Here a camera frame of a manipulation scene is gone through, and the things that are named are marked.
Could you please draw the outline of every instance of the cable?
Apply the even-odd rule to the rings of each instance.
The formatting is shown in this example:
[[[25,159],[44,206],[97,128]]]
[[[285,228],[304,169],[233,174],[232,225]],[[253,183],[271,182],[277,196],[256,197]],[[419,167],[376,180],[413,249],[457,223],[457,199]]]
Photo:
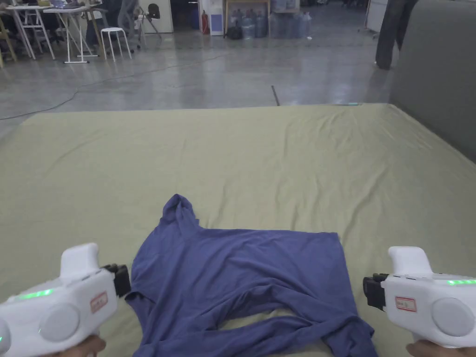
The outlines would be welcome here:
[[[99,80],[97,82],[92,82],[92,83],[87,83],[87,84],[82,84],[80,85],[79,87],[76,87],[76,90],[74,91],[73,95],[62,101],[61,103],[58,103],[50,108],[46,108],[46,109],[40,109],[40,110],[35,110],[35,111],[31,111],[31,112],[28,112],[28,113],[23,113],[23,114],[18,114],[18,115],[13,115],[11,117],[5,117],[5,118],[0,118],[0,120],[8,120],[8,119],[15,119],[15,118],[19,118],[19,117],[23,117],[23,116],[26,116],[26,115],[32,115],[32,114],[37,114],[37,113],[43,113],[45,111],[48,111],[48,110],[53,110],[53,109],[56,109],[56,108],[59,108],[61,107],[62,105],[72,101],[74,99],[74,97],[76,96],[76,94],[79,93],[79,91],[84,88],[84,87],[89,87],[89,86],[94,86],[96,84],[101,84],[101,83],[105,83],[109,80],[116,80],[116,79],[124,79],[124,78],[131,78],[131,77],[135,77],[135,76],[141,76],[143,74],[148,74],[148,73],[155,73],[155,72],[160,72],[161,70],[167,70],[167,69],[170,69],[170,68],[177,68],[177,67],[187,67],[187,66],[195,66],[196,64],[200,64],[200,63],[204,63],[204,62],[208,62],[208,61],[213,61],[213,60],[216,60],[217,58],[220,58],[220,57],[224,57],[224,56],[227,56],[228,54],[224,54],[224,55],[219,55],[219,56],[216,56],[216,57],[212,57],[212,58],[208,58],[208,59],[204,59],[202,61],[198,61],[198,62],[193,62],[193,63],[187,63],[187,64],[179,64],[179,65],[175,65],[175,66],[168,66],[168,67],[164,67],[164,68],[158,68],[158,69],[152,69],[152,70],[147,70],[145,72],[139,72],[139,73],[132,73],[132,74],[128,74],[127,76],[121,76],[121,77],[112,77],[112,78],[107,78],[107,79],[103,79],[103,80]]]

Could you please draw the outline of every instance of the table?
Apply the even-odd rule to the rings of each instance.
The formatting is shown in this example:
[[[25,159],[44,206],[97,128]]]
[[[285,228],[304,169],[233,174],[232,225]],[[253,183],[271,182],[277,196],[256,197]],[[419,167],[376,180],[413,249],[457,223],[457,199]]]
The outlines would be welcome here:
[[[228,5],[230,3],[254,3],[254,4],[259,4],[259,3],[265,3],[268,4],[268,36],[271,34],[271,26],[269,23],[269,15],[271,14],[271,0],[225,0],[225,32],[223,34],[223,37],[226,36],[227,31],[228,31]]]
[[[36,42],[38,43],[38,47],[40,48],[40,52],[43,53],[41,49],[40,41],[38,40],[38,36],[36,35],[35,29],[43,30],[43,34],[45,35],[46,43],[48,44],[48,48],[50,49],[51,57],[55,60],[55,54],[53,53],[53,49],[51,48],[50,39],[48,37],[48,33],[46,32],[45,25],[43,24],[43,19],[41,18],[40,11],[45,9],[49,9],[51,6],[8,6],[7,10],[13,11],[13,17],[15,19],[15,23],[17,24],[18,30],[20,31],[21,40],[23,45],[25,46],[28,56],[36,60],[35,53],[33,52],[33,48],[31,47],[30,40],[28,39],[27,33],[25,29],[33,29],[33,36],[35,37]],[[19,12],[25,11],[25,21],[24,23],[21,21]],[[36,14],[36,24],[32,23],[29,25],[30,16]]]
[[[60,22],[64,25],[64,28],[66,29],[66,42],[67,42],[67,46],[68,46],[68,60],[65,61],[65,63],[88,63],[88,61],[84,60],[84,57],[97,57],[98,56],[98,55],[93,55],[92,54],[91,49],[89,48],[88,44],[86,43],[86,40],[83,38],[83,34],[82,34],[82,31],[81,31],[81,21],[78,21],[78,19],[76,18],[77,15],[80,14],[81,12],[83,12],[83,11],[84,12],[91,12],[91,20],[92,20],[92,23],[93,23],[93,26],[94,26],[94,31],[96,32],[96,37],[98,38],[99,48],[100,48],[100,51],[101,51],[101,53],[103,54],[103,56],[105,58],[106,54],[103,51],[102,39],[101,39],[101,36],[99,35],[98,25],[96,23],[96,19],[94,18],[94,14],[92,13],[94,11],[93,6],[80,6],[80,7],[75,8],[75,9],[57,9],[57,8],[53,8],[53,9],[44,10],[44,13],[57,14]],[[74,40],[74,37],[71,35],[71,32],[69,30],[69,26],[68,26],[69,20],[71,20],[74,27],[79,32],[79,46],[76,43],[76,41]],[[78,49],[78,51],[80,53],[80,55],[78,57],[81,57],[81,61],[71,61],[71,53],[70,53],[70,49],[69,49],[69,39],[70,38],[71,38],[71,40],[73,41],[73,43],[75,44],[76,48]],[[84,55],[84,53],[83,53],[83,43],[86,45],[86,48],[88,49],[89,55]]]

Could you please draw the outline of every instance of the stool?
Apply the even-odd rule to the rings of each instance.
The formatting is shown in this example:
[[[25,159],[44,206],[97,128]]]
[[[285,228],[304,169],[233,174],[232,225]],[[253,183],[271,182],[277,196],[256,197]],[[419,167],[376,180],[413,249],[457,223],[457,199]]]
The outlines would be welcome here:
[[[124,35],[124,39],[126,40],[127,52],[129,52],[129,57],[130,57],[130,59],[132,59],[132,56],[130,55],[130,49],[129,49],[129,44],[127,42],[126,33],[120,27],[106,27],[105,29],[101,30],[102,49],[104,50],[104,56],[106,56],[106,47],[104,45],[104,37],[102,35],[104,32],[107,32],[107,34],[108,34],[109,45],[111,47],[112,59],[114,60],[114,62],[116,62],[116,57],[114,57],[114,49],[112,48],[111,32],[116,33],[116,38],[117,38],[118,44],[119,44],[120,55],[121,55],[122,58],[124,58],[124,56],[122,55],[122,48],[120,46],[120,41],[119,41],[119,33],[122,32],[122,34]]]

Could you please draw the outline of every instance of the red fire extinguisher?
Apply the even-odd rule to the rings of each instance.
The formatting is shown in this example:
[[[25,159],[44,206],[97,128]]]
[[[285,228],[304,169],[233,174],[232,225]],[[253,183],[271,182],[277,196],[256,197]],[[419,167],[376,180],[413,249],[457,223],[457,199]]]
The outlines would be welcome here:
[[[208,26],[208,15],[205,13],[205,10],[203,10],[202,13],[202,33],[204,35],[210,34],[210,27]]]

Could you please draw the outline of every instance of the red label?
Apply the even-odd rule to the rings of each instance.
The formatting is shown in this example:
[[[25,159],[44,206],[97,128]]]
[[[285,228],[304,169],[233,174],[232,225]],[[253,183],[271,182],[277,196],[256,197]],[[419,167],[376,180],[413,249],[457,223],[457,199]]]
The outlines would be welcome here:
[[[417,302],[415,299],[409,299],[407,297],[396,297],[395,305],[400,310],[417,312]]]
[[[94,313],[98,312],[107,303],[108,303],[108,295],[104,291],[104,292],[100,293],[98,296],[96,296],[95,298],[93,298],[91,300],[91,302],[89,303],[89,305],[91,306],[91,313],[94,314]]]

